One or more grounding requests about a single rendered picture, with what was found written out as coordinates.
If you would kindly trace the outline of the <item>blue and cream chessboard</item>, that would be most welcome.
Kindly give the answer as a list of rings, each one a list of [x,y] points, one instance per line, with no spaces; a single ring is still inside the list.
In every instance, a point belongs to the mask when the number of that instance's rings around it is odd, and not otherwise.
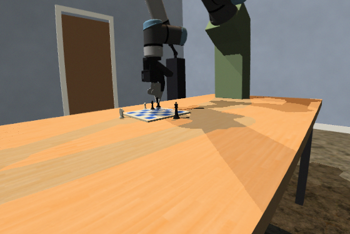
[[[190,111],[177,110],[178,116],[188,114]],[[123,113],[125,116],[132,117],[145,122],[152,122],[162,120],[166,118],[174,117],[175,109],[171,108],[154,108],[154,109],[141,109],[137,111],[129,111]]]

